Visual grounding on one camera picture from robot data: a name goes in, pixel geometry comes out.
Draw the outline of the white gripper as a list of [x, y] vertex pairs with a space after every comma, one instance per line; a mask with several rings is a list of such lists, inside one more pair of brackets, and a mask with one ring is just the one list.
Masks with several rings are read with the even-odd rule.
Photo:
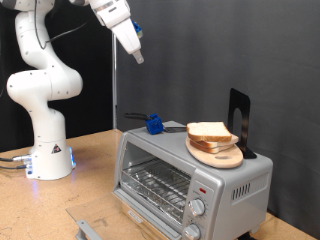
[[133, 54], [138, 64], [144, 62], [141, 44], [131, 20], [130, 7], [126, 0], [99, 0], [96, 16], [101, 24], [110, 29], [128, 54]]

